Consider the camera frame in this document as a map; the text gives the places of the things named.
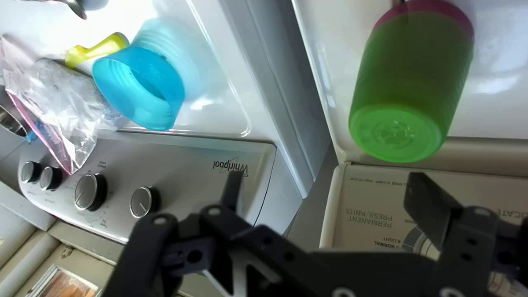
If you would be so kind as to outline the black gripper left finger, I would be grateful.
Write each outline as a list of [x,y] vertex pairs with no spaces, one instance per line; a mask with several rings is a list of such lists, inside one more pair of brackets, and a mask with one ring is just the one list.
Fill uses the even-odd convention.
[[242,174],[229,172],[221,199],[216,205],[209,205],[201,212],[199,222],[203,225],[226,225],[236,227],[239,223],[237,217],[237,200],[242,187]]

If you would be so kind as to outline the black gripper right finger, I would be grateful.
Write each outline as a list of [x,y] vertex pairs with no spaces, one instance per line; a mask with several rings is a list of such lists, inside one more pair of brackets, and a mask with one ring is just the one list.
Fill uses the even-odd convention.
[[440,251],[440,260],[491,263],[498,218],[481,207],[462,207],[420,172],[410,172],[404,210]]

